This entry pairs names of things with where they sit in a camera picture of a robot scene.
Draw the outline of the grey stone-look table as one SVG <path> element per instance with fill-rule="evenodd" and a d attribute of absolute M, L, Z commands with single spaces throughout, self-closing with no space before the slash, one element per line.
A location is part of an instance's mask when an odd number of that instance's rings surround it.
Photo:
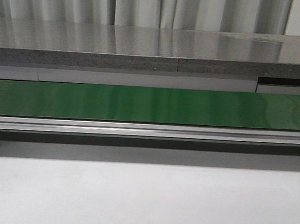
<path fill-rule="evenodd" d="M 0 79 L 300 95 L 300 36 L 0 18 Z"/>

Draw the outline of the green conveyor belt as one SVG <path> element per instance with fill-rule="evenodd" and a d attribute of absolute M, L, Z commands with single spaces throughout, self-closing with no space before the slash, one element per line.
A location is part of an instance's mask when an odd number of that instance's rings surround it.
<path fill-rule="evenodd" d="M 0 80 L 0 115 L 300 130 L 300 95 Z"/>

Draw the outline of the white pleated curtain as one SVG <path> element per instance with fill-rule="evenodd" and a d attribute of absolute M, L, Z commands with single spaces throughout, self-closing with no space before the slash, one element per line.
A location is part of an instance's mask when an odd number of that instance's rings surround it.
<path fill-rule="evenodd" d="M 0 17 L 300 36 L 300 0 L 0 0 Z"/>

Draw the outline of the aluminium conveyor frame rail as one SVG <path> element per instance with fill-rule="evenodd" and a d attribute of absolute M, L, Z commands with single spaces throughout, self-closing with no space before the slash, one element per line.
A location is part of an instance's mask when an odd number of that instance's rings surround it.
<path fill-rule="evenodd" d="M 300 146 L 300 131 L 0 116 L 0 130 Z"/>

